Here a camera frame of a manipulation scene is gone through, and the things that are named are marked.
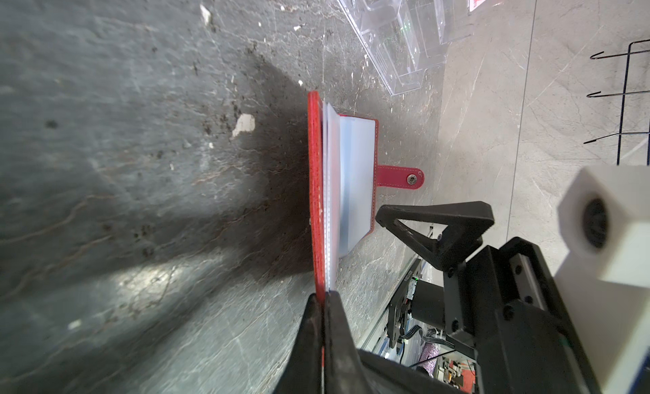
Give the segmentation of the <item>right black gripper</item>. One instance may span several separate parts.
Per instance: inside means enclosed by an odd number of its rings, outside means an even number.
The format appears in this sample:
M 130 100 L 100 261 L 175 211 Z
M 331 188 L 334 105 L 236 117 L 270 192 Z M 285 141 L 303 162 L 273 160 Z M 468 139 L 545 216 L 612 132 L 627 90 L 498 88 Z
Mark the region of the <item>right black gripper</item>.
M 377 223 L 436 270 L 457 267 L 494 224 L 490 204 L 385 204 Z M 487 246 L 465 265 L 462 314 L 469 343 L 450 341 L 476 361 L 481 393 L 599 393 L 541 249 L 522 238 Z

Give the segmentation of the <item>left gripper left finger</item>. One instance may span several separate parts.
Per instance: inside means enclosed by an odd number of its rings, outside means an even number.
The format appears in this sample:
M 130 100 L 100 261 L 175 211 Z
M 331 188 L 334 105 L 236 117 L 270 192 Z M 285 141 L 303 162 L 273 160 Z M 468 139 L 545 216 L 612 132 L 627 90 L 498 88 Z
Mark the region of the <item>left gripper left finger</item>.
M 307 302 L 289 361 L 274 393 L 320 393 L 323 373 L 323 308 L 316 294 Z

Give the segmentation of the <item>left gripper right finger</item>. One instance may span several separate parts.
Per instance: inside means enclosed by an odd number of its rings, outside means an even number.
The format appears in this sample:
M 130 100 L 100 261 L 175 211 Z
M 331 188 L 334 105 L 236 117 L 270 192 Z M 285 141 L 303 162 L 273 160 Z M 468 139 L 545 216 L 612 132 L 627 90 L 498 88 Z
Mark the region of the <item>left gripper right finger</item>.
M 324 299 L 323 344 L 325 393 L 375 393 L 355 346 L 340 295 Z

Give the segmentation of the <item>clear acrylic card stand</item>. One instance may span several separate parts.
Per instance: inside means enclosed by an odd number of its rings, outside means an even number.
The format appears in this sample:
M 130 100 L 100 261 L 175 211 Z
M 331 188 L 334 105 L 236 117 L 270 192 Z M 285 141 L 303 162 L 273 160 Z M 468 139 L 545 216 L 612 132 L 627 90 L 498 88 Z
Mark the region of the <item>clear acrylic card stand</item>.
M 337 0 L 389 94 L 423 85 L 472 35 L 471 0 Z

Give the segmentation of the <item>red leather card holder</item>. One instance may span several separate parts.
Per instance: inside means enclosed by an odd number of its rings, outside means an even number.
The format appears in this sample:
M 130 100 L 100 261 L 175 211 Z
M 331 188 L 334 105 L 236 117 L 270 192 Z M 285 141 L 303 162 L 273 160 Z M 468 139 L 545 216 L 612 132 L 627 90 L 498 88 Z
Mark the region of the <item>red leather card holder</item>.
M 379 122 L 343 115 L 307 96 L 309 207 L 316 297 L 335 289 L 338 263 L 374 230 L 380 187 L 416 190 L 425 174 L 416 167 L 377 162 Z

